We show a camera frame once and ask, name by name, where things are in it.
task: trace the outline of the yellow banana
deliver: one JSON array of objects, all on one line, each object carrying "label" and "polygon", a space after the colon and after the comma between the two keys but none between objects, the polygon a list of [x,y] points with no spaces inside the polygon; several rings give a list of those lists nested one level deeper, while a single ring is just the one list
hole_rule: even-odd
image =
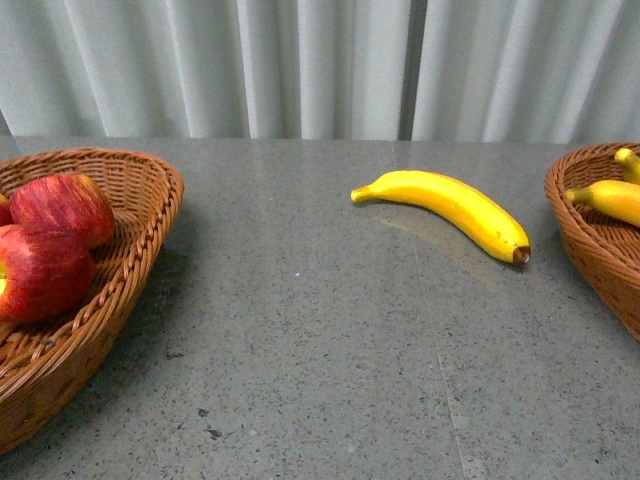
[{"label": "yellow banana", "polygon": [[567,190],[571,203],[584,203],[618,220],[640,227],[640,185],[622,180],[598,180]]},{"label": "yellow banana", "polygon": [[351,200],[417,205],[453,223],[494,258],[522,265],[531,255],[527,234],[511,215],[475,188],[446,175],[421,170],[385,173],[353,190]]},{"label": "yellow banana", "polygon": [[621,148],[613,160],[622,167],[622,178],[626,182],[640,184],[640,158],[628,148]]}]

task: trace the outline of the banana stem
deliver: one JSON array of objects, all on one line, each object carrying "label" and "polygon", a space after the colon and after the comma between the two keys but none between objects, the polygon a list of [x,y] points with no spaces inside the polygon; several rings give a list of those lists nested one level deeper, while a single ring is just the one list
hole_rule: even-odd
[{"label": "banana stem", "polygon": [[631,162],[631,160],[635,160],[635,161],[639,160],[638,156],[628,148],[621,148],[616,152],[613,158],[616,162],[627,164],[627,165]]},{"label": "banana stem", "polygon": [[351,192],[351,201],[354,203],[366,202],[367,200],[374,200],[376,197],[371,192],[369,186],[356,188]]},{"label": "banana stem", "polygon": [[591,191],[585,188],[570,188],[567,190],[567,198],[571,203],[586,203],[591,197]]}]

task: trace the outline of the white curtain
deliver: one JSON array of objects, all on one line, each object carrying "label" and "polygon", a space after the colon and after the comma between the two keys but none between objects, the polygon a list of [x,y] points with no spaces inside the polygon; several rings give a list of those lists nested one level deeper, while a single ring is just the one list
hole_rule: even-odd
[{"label": "white curtain", "polygon": [[640,141],[637,0],[0,0],[0,22],[2,134]]}]

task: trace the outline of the apple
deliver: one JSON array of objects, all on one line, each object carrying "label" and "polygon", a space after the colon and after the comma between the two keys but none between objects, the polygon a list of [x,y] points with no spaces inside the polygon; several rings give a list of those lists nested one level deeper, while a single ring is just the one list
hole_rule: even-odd
[{"label": "apple", "polygon": [[0,193],[0,227],[13,223],[9,199]]},{"label": "apple", "polygon": [[104,245],[115,230],[109,200],[87,175],[59,173],[26,183],[9,199],[15,223],[76,232],[89,249]]},{"label": "apple", "polygon": [[96,265],[70,230],[37,225],[0,227],[0,322],[33,323],[79,305]]}]

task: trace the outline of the woven basket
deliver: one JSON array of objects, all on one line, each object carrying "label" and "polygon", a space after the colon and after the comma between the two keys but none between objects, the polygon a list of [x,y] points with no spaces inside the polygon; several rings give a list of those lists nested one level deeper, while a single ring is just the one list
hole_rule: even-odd
[{"label": "woven basket", "polygon": [[607,143],[560,157],[547,171],[545,194],[576,268],[640,340],[640,230],[590,207],[574,206],[566,196],[567,189],[596,180],[622,180],[622,170],[613,157],[625,147],[640,153],[637,143]]},{"label": "woven basket", "polygon": [[40,430],[95,373],[131,313],[173,220],[184,184],[140,152],[79,148],[0,163],[0,192],[58,172],[84,173],[105,192],[116,231],[93,251],[97,272],[81,308],[35,325],[0,324],[0,455]]}]

